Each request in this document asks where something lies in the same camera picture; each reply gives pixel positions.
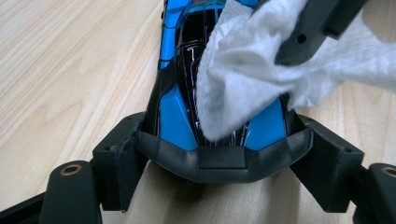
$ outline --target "black plastic part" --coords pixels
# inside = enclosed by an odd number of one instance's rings
[[[276,63],[297,65],[308,61],[326,35],[340,37],[364,3],[365,0],[308,1],[290,37],[280,46]]]
[[[314,143],[290,168],[324,211],[345,213],[349,178],[359,174],[364,154],[313,119],[300,118],[314,132]]]
[[[351,199],[357,205],[354,223],[396,223],[396,166],[372,164],[353,187]]]
[[[219,165],[209,161],[210,156],[217,156],[219,161],[224,160],[226,152],[222,150],[230,152],[233,147],[212,147],[213,151],[198,147],[186,151],[148,133],[139,132],[137,138],[137,147],[143,154],[176,175],[197,183],[248,183],[273,175],[299,160],[312,147],[313,134],[306,129],[260,151],[244,147],[246,168],[242,168],[243,162],[238,159]],[[235,149],[238,151],[236,154],[242,153],[241,147]]]
[[[87,161],[71,161],[49,176],[40,224],[102,223],[93,171]]]
[[[200,147],[201,169],[247,169],[244,147]]]
[[[45,193],[0,212],[0,223],[36,224],[41,212]]]
[[[155,79],[154,87],[149,97],[147,115],[142,126],[142,131],[157,135],[160,100],[176,82],[177,70],[175,68],[175,61],[171,60],[164,69],[157,72],[157,78]]]
[[[367,0],[341,1],[327,23],[324,34],[331,38],[338,39],[356,15],[358,15],[366,1]]]
[[[126,117],[93,150],[92,166],[102,175],[104,210],[127,211],[148,159],[134,146],[145,113]]]

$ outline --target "wood grain surface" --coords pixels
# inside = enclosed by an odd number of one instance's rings
[[[0,1],[0,210],[46,189],[54,168],[88,161],[156,76],[163,1]],[[370,0],[365,22],[396,42],[396,2]],[[359,147],[364,166],[396,164],[396,95],[344,83],[300,109]],[[351,223],[326,214],[290,170],[253,184],[203,185],[154,163],[127,213],[105,223]]]

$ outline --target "blue plastic shell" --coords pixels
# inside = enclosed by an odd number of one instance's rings
[[[160,138],[185,150],[197,148],[177,84],[163,96],[160,107]]]
[[[201,7],[199,4],[191,7],[192,1],[168,0],[163,19],[163,40],[160,55],[160,69],[165,68],[175,56],[177,22],[182,13],[205,10],[208,8],[221,9],[224,5],[216,4]],[[255,7],[257,0],[239,0],[243,5]],[[248,125],[245,147],[261,150],[274,142],[286,137],[285,123],[280,99],[276,99],[255,116]],[[160,102],[160,137],[185,150],[198,147],[197,141],[190,127],[187,107],[185,106],[177,83],[166,93]]]
[[[260,150],[286,137],[282,104],[277,98],[250,120],[245,147]]]

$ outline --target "white cloth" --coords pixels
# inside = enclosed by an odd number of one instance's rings
[[[308,62],[275,65],[305,3],[271,0],[250,17],[251,8],[227,1],[198,69],[197,109],[207,139],[237,129],[284,92],[291,96],[288,109],[320,105],[344,80],[396,92],[396,44],[379,41],[361,14]]]

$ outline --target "mounting hole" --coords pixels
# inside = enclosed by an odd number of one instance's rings
[[[396,169],[393,167],[384,166],[384,167],[382,167],[382,172],[384,172],[385,174],[390,175],[392,177],[396,177]]]
[[[297,43],[303,44],[306,41],[306,35],[298,35],[297,36]]]
[[[82,169],[82,166],[79,164],[72,164],[64,167],[61,171],[61,175],[74,175],[78,173]]]

